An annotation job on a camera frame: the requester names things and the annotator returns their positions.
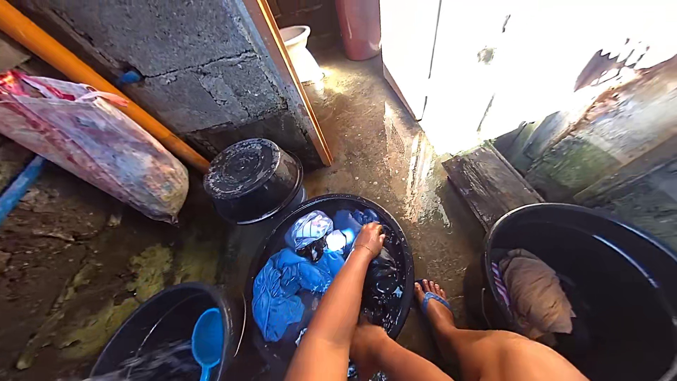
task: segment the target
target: white pot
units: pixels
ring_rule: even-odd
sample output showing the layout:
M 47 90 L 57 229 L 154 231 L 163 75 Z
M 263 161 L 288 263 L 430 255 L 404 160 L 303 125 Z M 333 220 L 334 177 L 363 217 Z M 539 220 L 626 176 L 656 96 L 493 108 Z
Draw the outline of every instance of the white pot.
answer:
M 292 66 L 297 72 L 299 81 L 319 81 L 322 79 L 322 71 L 313 55 L 308 52 L 308 36 L 310 26 L 294 25 L 280 29 L 280 35 L 284 41 L 284 47 L 292 60 Z

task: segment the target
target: black bucket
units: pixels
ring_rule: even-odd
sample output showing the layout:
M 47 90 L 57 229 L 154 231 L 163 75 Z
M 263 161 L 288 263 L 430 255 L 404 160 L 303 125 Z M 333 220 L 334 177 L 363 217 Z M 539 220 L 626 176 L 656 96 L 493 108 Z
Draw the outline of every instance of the black bucket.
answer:
M 404 326 L 404 321 L 407 319 L 412 297 L 414 295 L 414 260 L 412 258 L 411 249 L 404 236 L 404 232 L 397 221 L 395 221 L 394 217 L 375 202 L 355 195 L 332 194 L 310 199 L 301 204 L 291 214 L 287 215 L 278 227 L 271 231 L 268 238 L 264 240 L 262 243 L 262 250 L 260 250 L 258 256 L 254 257 L 252 260 L 245 289 L 245 299 L 248 307 L 247 324 L 253 328 L 254 344 L 261 356 L 268 362 L 268 365 L 271 367 L 271 372 L 282 375 L 280 377 L 284 376 L 289 361 L 296 350 L 296 344 L 294 343 L 295 338 L 286 340 L 285 337 L 283 337 L 278 342 L 264 341 L 261 330 L 251 314 L 250 306 L 253 299 L 254 278 L 259 274 L 259 271 L 263 268 L 266 261 L 268 261 L 268 258 L 286 246 L 284 234 L 296 220 L 313 210 L 321 210 L 328 216 L 333 216 L 338 210 L 342 209 L 360 211 L 372 209 L 378 214 L 380 221 L 384 225 L 384 230 L 386 230 L 390 236 L 384 243 L 384 246 L 396 261 L 398 272 L 403 275 L 401 282 L 403 283 L 404 292 L 401 295 L 399 308 L 392 313 L 395 317 L 393 324 L 386 329 L 388 335 L 393 339 L 396 338 Z
M 210 163 L 204 189 L 219 215 L 253 224 L 305 201 L 303 167 L 292 154 L 266 139 L 237 142 Z
M 677 375 L 677 255 L 608 213 L 542 203 L 492 227 L 466 272 L 464 297 L 481 329 L 517 332 L 493 282 L 491 262 L 522 248 L 552 267 L 577 317 L 554 347 L 591 381 L 673 380 Z
M 122 324 L 102 351 L 90 377 L 123 370 L 125 380 L 199 380 L 200 366 L 190 350 L 173 353 L 176 362 L 148 369 L 148 364 L 124 366 L 177 342 L 190 343 L 193 327 L 209 308 L 218 308 L 223 319 L 221 362 L 212 370 L 210 380 L 220 380 L 237 354 L 242 339 L 244 305 L 229 302 L 222 289 L 200 282 L 168 287 L 144 302 Z

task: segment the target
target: leg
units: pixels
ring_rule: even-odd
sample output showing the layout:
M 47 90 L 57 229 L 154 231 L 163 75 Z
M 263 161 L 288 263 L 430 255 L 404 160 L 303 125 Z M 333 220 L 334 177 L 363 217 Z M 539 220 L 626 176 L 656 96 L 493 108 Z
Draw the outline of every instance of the leg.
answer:
M 414 286 L 419 302 L 425 292 L 446 299 L 435 282 Z M 464 381 L 587 380 L 557 352 L 518 334 L 456 328 L 451 311 L 434 299 L 428 301 L 427 317 L 442 352 L 458 354 Z
M 361 380 L 383 371 L 394 381 L 453 381 L 437 366 L 388 337 L 383 328 L 360 323 L 353 335 L 350 358 Z

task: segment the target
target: water splash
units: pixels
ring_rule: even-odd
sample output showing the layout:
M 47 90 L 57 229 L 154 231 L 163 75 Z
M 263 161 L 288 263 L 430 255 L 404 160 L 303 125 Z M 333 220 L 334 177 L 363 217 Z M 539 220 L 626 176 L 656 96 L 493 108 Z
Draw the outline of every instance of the water splash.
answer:
M 115 372 L 83 381 L 178 381 L 191 380 L 199 374 L 200 366 L 193 359 L 190 340 L 180 340 L 124 360 Z

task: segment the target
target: foot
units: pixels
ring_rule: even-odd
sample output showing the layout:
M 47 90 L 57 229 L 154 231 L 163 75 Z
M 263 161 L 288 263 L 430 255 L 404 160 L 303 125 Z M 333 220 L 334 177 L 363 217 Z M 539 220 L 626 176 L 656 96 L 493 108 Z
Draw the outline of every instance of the foot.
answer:
M 414 294 L 419 304 L 423 303 L 423 298 L 426 292 L 432 292 L 441 296 L 444 300 L 447 300 L 447 293 L 439 286 L 438 283 L 433 281 L 428 281 L 423 279 L 423 287 L 420 284 L 414 283 Z M 433 328 L 442 332 L 449 328 L 455 328 L 454 325 L 454 314 L 444 306 L 444 304 L 436 301 L 435 299 L 428 299 L 428 308 L 426 309 L 426 316 L 430 321 L 430 324 Z

